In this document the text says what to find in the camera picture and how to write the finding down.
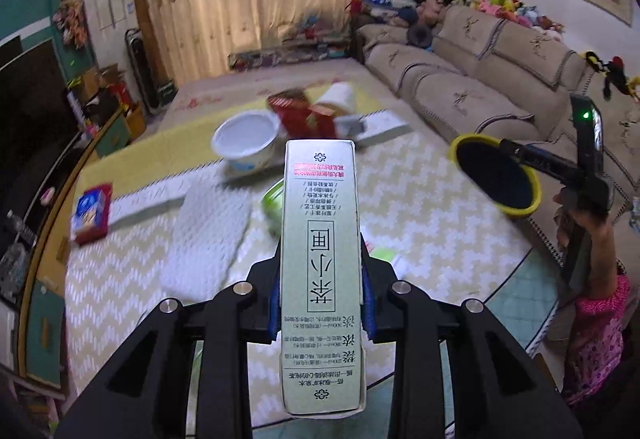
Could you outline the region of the person right hand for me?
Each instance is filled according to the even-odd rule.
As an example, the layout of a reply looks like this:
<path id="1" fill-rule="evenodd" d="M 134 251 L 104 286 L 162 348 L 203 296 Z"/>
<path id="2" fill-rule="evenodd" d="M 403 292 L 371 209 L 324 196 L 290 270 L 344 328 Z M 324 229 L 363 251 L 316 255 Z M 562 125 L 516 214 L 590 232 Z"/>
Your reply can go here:
<path id="1" fill-rule="evenodd" d="M 567 222 L 562 222 L 563 214 L 565 214 L 573 220 L 575 228 L 582 227 L 587 231 L 591 237 L 595 251 L 597 251 L 597 249 L 600 249 L 600 251 L 604 249 L 615 251 L 615 240 L 611 222 L 608 220 L 600 220 L 586 211 L 569 210 L 564 206 L 560 193 L 556 193 L 555 196 L 553 196 L 553 202 L 560 205 L 559 211 L 557 211 L 554 216 L 556 223 L 556 240 L 560 248 L 566 248 L 568 242 L 570 242 L 570 231 L 567 230 Z"/>

